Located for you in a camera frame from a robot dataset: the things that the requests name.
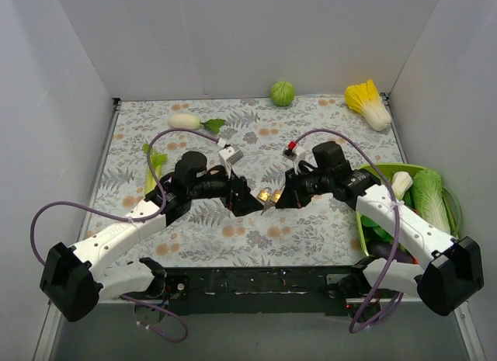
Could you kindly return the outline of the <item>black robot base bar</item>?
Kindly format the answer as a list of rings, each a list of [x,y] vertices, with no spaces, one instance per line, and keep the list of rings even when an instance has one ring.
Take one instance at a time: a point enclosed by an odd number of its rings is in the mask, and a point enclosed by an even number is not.
[[[137,300],[163,300],[177,315],[316,313],[345,316],[371,285],[352,266],[166,268]]]

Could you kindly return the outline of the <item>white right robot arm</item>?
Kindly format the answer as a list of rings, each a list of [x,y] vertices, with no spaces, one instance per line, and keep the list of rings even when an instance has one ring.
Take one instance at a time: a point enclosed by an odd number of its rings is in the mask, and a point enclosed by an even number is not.
[[[387,233],[398,232],[400,245],[417,261],[390,262],[382,275],[387,260],[366,257],[332,285],[335,296],[368,297],[380,287],[417,296],[431,311],[447,316],[484,286],[481,251],[475,241],[469,237],[457,240],[393,200],[376,175],[364,168],[351,168],[337,143],[319,144],[312,154],[315,165],[304,161],[305,150],[294,142],[283,150],[293,167],[285,173],[276,208],[300,209],[313,196],[331,193]]]

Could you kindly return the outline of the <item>large brass padlock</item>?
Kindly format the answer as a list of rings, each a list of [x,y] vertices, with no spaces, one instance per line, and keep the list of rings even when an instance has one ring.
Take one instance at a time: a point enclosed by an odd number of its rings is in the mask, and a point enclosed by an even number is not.
[[[273,206],[275,206],[278,203],[282,192],[283,192],[282,189],[277,189],[272,193],[271,197],[269,198],[269,201]]]

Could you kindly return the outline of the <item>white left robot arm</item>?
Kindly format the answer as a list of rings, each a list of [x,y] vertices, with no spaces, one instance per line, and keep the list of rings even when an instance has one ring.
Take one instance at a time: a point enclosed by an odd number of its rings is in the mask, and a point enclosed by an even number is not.
[[[193,200],[218,198],[236,217],[262,209],[246,178],[232,169],[241,151],[228,146],[218,155],[219,165],[207,168],[204,154],[186,152],[123,221],[71,246],[59,243],[50,249],[40,288],[68,321],[82,319],[102,299],[122,294],[145,300],[161,297],[167,272],[159,263],[151,258],[120,267],[113,263],[186,214]]]

